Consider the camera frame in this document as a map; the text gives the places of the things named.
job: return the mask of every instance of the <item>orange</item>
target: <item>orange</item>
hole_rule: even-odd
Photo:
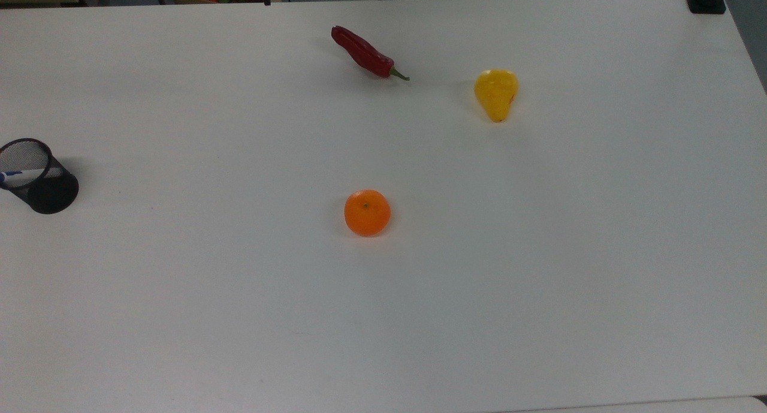
[[[375,236],[389,224],[391,208],[386,197],[375,189],[353,192],[343,206],[343,219],[352,232]]]

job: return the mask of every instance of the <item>pear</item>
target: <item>pear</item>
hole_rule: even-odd
[[[519,89],[517,76],[508,70],[485,70],[474,82],[474,95],[482,109],[495,122],[501,122],[509,116],[509,109]]]

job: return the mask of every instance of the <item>chili pepper stem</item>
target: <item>chili pepper stem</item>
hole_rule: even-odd
[[[406,77],[406,76],[403,76],[403,75],[402,75],[402,73],[400,73],[399,71],[397,71],[397,69],[395,69],[394,67],[391,67],[391,70],[389,70],[389,74],[390,74],[391,76],[397,76],[397,77],[399,77],[399,78],[400,78],[400,79],[402,79],[402,80],[408,80],[408,81],[410,81],[410,77]]]

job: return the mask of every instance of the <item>red chili pepper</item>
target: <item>red chili pepper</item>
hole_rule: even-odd
[[[378,52],[370,43],[364,41],[359,35],[343,27],[333,27],[331,36],[340,47],[349,52],[351,58],[365,70],[373,72],[376,76],[397,76],[400,79],[410,80],[394,68],[394,60]]]

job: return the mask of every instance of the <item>black mesh cup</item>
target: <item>black mesh cup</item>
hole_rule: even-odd
[[[80,186],[40,140],[19,139],[0,148],[0,188],[38,213],[57,213],[74,202]]]

